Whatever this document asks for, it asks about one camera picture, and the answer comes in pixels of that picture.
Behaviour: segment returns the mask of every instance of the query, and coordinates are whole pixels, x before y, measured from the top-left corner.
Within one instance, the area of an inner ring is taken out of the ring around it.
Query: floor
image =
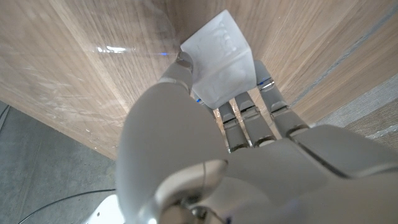
[[[322,118],[398,152],[398,74]]]
[[[5,107],[0,102],[0,113]],[[14,108],[0,129],[0,155],[0,223],[16,224],[70,195],[115,187],[114,161]],[[60,202],[24,224],[81,223],[110,194]]]

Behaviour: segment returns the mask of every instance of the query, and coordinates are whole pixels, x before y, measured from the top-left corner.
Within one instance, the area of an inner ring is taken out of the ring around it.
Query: black cable
[[[6,112],[6,110],[10,107],[10,105],[7,105],[6,108],[1,112],[0,114],[0,119],[2,117],[2,115]]]
[[[41,210],[43,210],[43,209],[45,209],[45,208],[47,208],[47,207],[49,207],[51,205],[54,205],[54,204],[56,204],[58,202],[61,202],[63,200],[68,200],[68,199],[71,199],[71,198],[74,198],[74,197],[79,197],[79,196],[86,195],[86,194],[94,194],[94,193],[101,193],[101,192],[111,192],[111,191],[115,191],[115,190],[116,189],[92,190],[92,191],[89,191],[89,192],[83,192],[83,193],[80,193],[80,194],[72,195],[72,196],[69,196],[69,197],[54,201],[54,202],[52,202],[52,203],[50,203],[48,205],[44,205],[43,207],[41,207],[41,208],[37,209],[36,211],[32,212],[30,215],[26,216],[26,218],[24,218],[18,224],[22,224],[24,221],[26,221],[28,218],[30,218],[32,215],[36,214],[37,212],[39,212],[39,211],[41,211]]]

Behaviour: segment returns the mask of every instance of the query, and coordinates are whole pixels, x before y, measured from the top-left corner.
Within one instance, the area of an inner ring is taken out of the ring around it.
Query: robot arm
[[[333,126],[310,129],[260,61],[257,87],[283,137],[247,93],[214,117],[190,97],[186,53],[132,107],[121,135],[117,195],[126,223],[398,223],[398,155]]]

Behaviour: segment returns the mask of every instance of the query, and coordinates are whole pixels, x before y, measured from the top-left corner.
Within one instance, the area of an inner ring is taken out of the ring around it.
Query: wooden surface
[[[0,3],[0,100],[115,158],[130,107],[175,58],[179,43],[223,9],[292,103],[396,4],[5,0]],[[398,73],[397,24],[394,15],[295,110],[314,122]],[[115,53],[112,47],[125,51]],[[261,105],[258,94],[251,94]]]

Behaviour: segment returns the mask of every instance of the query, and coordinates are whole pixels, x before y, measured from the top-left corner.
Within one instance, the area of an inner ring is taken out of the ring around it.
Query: wood grain
[[[254,57],[264,61],[291,103],[394,4],[391,0],[5,0],[0,3],[0,100],[114,159],[130,107],[175,58],[179,43],[223,9],[230,11]],[[378,35],[384,39],[369,39],[365,53],[394,56],[396,24],[383,26]],[[125,51],[115,53],[109,47]],[[391,63],[394,57],[386,63],[360,59],[349,64],[372,73],[398,67]],[[333,77],[355,83],[357,73],[347,70]],[[377,82],[357,85],[350,94],[358,95]],[[255,91],[251,94],[261,101]],[[335,107],[313,110],[312,105],[331,96],[310,97],[310,103],[297,109],[307,120],[321,118]]]
[[[305,96],[294,110],[307,122],[316,122],[397,74],[397,62],[398,14],[395,14]]]

